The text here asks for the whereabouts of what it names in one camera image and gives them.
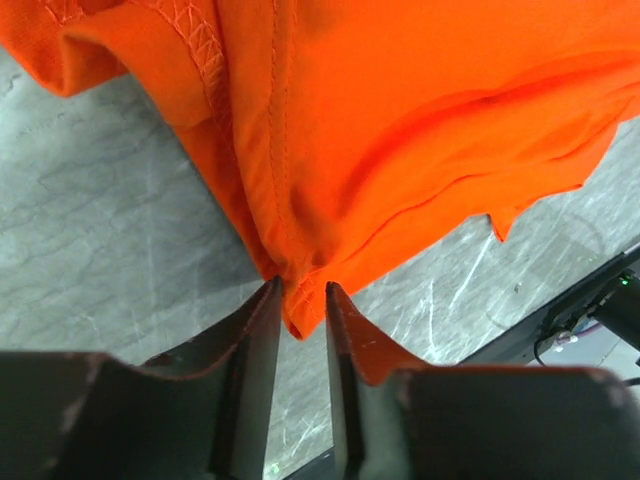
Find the stitched seam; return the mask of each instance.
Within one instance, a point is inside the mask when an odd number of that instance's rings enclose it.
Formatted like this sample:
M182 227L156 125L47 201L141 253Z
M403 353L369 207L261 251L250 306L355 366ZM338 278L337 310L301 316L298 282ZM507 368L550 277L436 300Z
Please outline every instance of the stitched seam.
M288 149L288 132L289 132L289 126L288 126L288 118L289 118L289 91L291 89L291 71L293 70L293 62L295 60L295 56L296 56L296 50L295 50L295 38L296 38L296 33L298 31L298 1L297 0L293 0L293 21L292 21L292 26L291 26L291 35L289 36L289 61L287 62L287 75L285 78L285 90L284 90L284 184L285 184L285 191L289 190L289 149ZM291 210L291 217L293 218L293 209L290 207ZM293 222L293 226L295 229L295 235L298 238L301 238L302 235L300 234L300 229L298 227L298 224L296 222ZM304 300L307 304L307 306L309 307L309 311L311 312L311 316L314 318L314 320L318 320L318 315L315 312L315 309L313 308L313 305L311 304L311 301L309 300L309 293L307 291L307 289L305 288L305 283L309 282L311 284L311 289L315 290L315 283L313 281L313 279L309 276L309 273L306 273L304 275L304 277L302 278L302 280L300 281L300 289L302 290L302 294L304 295Z
M282 217L282 208L280 205L280 201L279 201L279 196L278 196L278 188L277 188L277 181L276 181L276 169L275 169L275 154L273 151L273 117L274 117L274 112L273 112L273 105L274 105L274 99L275 99L275 84L276 84L276 38L277 38L277 28L278 28L278 6L277 6L277 0L272 0L271 5L273 7L273 25L272 25L272 34L271 34L271 98L269 99L269 163L270 163L270 167L271 167L271 181L273 183L273 194L275 197L275 203L276 203L276 213L278 214L278 219L280 220L280 224L282 225L282 229L284 230L284 234L285 237L287 239L287 244L289 246L289 248L291 248L293 242L291 240L291 236L289 235L289 231L287 229L287 224L285 223L283 217ZM293 60L293 35L295 33L295 26L297 23L297 15L296 15L296 11L295 11L295 0L294 0L294 12L293 12L294 16L293 16L293 30L291 32L290 38L289 38L289 53L290 53L290 58L289 58L289 62L288 62L288 66L287 66L287 74L286 74L286 78L285 78L285 90L284 90L284 99L283 99L283 106L284 106L284 181L285 181L285 185L288 187L288 173L287 173L287 166L288 166L288 149L287 149L287 105L288 105L288 86L289 86L289 77L290 77L290 70L291 70L291 62ZM293 251L293 255L294 255L294 259L296 261L299 261L300 257L297 255L297 252ZM313 281L309 278L308 274L305 274L302 279L300 280L298 287L300 288L300 290L302 290L302 294L304 295L304 300L305 303L309 306L310 308L310 312L311 315L314 317L315 320L318 320L318 316L316 315L313 306L311 305L311 302L309 301L309 295L308 292L306 291L305 287L304 287L304 283L309 280L311 281L312 285L313 285Z
M214 78L215 69L213 69L212 71L212 67L216 66L216 62L222 56L222 48L220 46L220 43L216 40L215 35L213 33L215 32L215 30L205 20L204 15L202 14L202 11L193 4L192 0L187 0L185 9L179 10L176 0L173 0L172 5L173 5L174 15L173 15L173 18L171 18L171 16L167 12L165 12L165 10L162 8L162 1L149 3L149 2L145 2L144 0L128 0L128 2L136 5L140 5L142 7L148 8L149 10L158 13L167 22L167 24L173 27L175 32L182 39L183 43L189 50L189 56L191 57L191 60L195 64L196 69L200 74L200 78L202 80L202 84L204 88L204 95L205 95L205 98L207 99L207 104L209 105L209 109L213 113L213 98L211 95L211 90L213 89L213 78ZM187 12L187 14L189 15L190 27L193 27L194 23L197 24L195 28L191 28L190 32L184 32L182 27L178 23L178 20L182 17L182 15L185 14L185 12ZM203 41L200 45L194 45L192 44L190 39L193 38L194 35L196 35L196 40L197 40L197 35L199 34L200 29L204 29L205 41ZM217 52L213 56L210 55L210 46L207 45L207 42L211 42L217 50ZM204 61L199 60L197 55L197 51L201 48L208 49Z
M54 0L38 0L38 2L59 25L64 25L71 20L86 16L82 7L78 5L77 0L63 0L62 8L59 8L59 5L54 7Z

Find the cloth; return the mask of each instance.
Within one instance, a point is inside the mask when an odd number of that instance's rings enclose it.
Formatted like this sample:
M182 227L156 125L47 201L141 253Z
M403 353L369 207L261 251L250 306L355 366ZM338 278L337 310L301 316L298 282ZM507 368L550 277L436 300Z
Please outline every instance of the cloth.
M639 25L637 0L12 0L0 43L58 95L134 74L306 338L327 281L583 185L640 113Z

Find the black cable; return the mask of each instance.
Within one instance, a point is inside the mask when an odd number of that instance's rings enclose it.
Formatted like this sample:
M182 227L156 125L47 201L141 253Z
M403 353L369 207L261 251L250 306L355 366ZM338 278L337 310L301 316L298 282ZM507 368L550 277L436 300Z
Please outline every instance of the black cable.
M627 387L637 387L640 385L640 377L628 378L622 381Z
M542 342L545 342L547 339L548 338L539 338L533 343L533 356L536 358L536 362L538 362L542 367L546 367L547 364L544 363L540 358L540 352L538 350L540 350L540 345L542 344Z

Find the orange shirt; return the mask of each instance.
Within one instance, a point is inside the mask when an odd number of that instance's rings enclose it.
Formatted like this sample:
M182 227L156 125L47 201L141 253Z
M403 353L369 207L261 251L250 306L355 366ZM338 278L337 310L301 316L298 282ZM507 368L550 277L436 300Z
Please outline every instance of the orange shirt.
M640 2L12 0L2 43L73 95L127 71L298 338L471 215L506 238L640 113Z

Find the marble surface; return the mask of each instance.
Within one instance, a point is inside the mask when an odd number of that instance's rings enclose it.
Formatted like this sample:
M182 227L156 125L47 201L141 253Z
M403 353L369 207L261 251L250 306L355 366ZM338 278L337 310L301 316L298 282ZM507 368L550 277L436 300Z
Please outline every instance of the marble surface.
M456 363L638 237L639 157L636 120L584 189L536 204L506 244L486 218L469 219L356 303L427 361ZM141 362L260 284L134 79L63 100L0 50L0 349ZM267 479L331 444L324 335L283 332Z

